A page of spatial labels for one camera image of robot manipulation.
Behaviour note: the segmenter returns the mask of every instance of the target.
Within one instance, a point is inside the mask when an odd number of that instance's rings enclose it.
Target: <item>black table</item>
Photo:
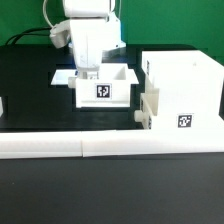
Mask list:
[[[110,61],[127,62],[144,79],[146,48],[158,46],[129,46],[126,57]],[[72,67],[67,49],[1,47],[0,131],[141,128],[132,113],[144,85],[133,87],[129,109],[77,110],[72,90],[49,85],[56,68]],[[0,161],[3,224],[222,224],[223,211],[223,153]]]

